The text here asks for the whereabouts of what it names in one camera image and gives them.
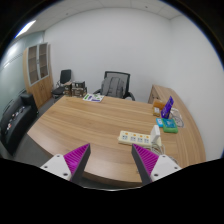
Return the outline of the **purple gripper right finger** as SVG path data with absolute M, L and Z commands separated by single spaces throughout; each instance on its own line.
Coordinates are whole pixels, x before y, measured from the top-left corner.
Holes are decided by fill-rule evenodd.
M 169 156 L 165 154 L 157 155 L 137 144 L 132 145 L 131 153 L 143 185 L 181 170 L 181 167 Z

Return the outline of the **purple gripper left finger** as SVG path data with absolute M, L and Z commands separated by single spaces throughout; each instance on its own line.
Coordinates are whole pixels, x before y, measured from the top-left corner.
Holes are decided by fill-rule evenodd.
M 73 183 L 79 183 L 89 159 L 90 145 L 80 146 L 69 153 L 56 154 L 41 169 Z

